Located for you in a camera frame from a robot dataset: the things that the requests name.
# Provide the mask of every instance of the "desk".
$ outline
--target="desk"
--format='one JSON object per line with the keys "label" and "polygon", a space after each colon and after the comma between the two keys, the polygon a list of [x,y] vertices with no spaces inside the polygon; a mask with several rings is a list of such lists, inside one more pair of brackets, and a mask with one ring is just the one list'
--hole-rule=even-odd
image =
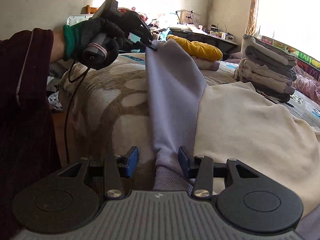
{"label": "desk", "polygon": [[170,28],[170,30],[172,31],[172,34],[175,36],[185,38],[188,41],[200,41],[203,43],[210,44],[220,49],[222,53],[226,53],[228,55],[240,51],[240,48],[236,50],[239,47],[239,44],[236,44],[232,41],[221,39],[213,35],[209,35],[207,33],[187,32],[181,30],[180,28]]}

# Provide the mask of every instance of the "white logo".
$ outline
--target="white logo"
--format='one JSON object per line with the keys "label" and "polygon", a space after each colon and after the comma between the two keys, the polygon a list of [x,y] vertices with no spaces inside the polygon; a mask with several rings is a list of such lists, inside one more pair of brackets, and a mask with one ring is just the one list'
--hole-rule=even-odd
{"label": "white logo", "polygon": [[160,198],[160,197],[163,197],[163,195],[161,193],[159,193],[159,194],[156,194],[155,197]]}

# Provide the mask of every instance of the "metal screw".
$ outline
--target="metal screw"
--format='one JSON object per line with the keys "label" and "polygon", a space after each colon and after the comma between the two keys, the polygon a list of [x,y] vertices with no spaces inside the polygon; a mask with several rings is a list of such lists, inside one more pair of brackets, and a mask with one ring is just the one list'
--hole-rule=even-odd
{"label": "metal screw", "polygon": [[107,196],[111,198],[117,198],[117,197],[120,197],[121,195],[122,195],[122,192],[119,189],[110,189],[107,191]]}
{"label": "metal screw", "polygon": [[197,197],[208,197],[210,193],[206,189],[197,189],[194,195]]}

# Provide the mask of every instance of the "red cloth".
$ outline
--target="red cloth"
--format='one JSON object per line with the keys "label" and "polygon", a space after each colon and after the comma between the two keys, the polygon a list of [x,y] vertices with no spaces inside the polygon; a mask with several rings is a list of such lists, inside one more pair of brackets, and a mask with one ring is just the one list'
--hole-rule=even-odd
{"label": "red cloth", "polygon": [[46,98],[52,44],[52,31],[41,29],[0,41],[1,240],[18,229],[11,207],[14,196],[61,168]]}

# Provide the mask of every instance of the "black glove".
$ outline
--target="black glove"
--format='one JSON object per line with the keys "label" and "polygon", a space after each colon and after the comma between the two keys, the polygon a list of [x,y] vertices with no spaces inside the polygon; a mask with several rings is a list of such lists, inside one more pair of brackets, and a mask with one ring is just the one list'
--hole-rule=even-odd
{"label": "black glove", "polygon": [[[64,61],[73,58],[95,69],[103,68],[114,62],[124,42],[124,32],[116,24],[103,18],[89,19],[73,26],[64,25],[63,31],[66,44]],[[102,47],[108,52],[107,57],[103,63],[90,66],[82,59],[82,52],[100,32],[106,33],[111,38],[108,43],[102,44]]]}

